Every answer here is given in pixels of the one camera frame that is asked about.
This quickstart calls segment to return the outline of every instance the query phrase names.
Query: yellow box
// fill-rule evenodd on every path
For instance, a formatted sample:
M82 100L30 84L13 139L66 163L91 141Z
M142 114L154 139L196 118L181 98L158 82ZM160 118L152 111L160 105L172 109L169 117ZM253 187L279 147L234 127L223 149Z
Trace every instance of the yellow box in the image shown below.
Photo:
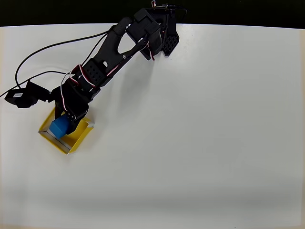
M39 128L38 133L66 155L74 152L81 144L85 136L93 129L93 122L91 122L88 118L84 117L80 121L74 132L58 139L49 130L51 122L54 119L55 119L55 108L49 114L47 119L43 122L43 124Z

